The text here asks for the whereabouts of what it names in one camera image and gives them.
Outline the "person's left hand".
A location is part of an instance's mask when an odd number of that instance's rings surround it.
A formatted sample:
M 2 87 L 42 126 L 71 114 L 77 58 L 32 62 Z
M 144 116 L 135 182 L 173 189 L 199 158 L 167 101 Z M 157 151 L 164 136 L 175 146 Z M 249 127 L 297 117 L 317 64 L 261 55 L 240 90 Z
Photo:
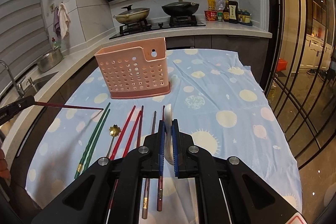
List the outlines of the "person's left hand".
M 10 171 L 2 149 L 0 149 L 0 177 L 6 180 L 10 179 Z

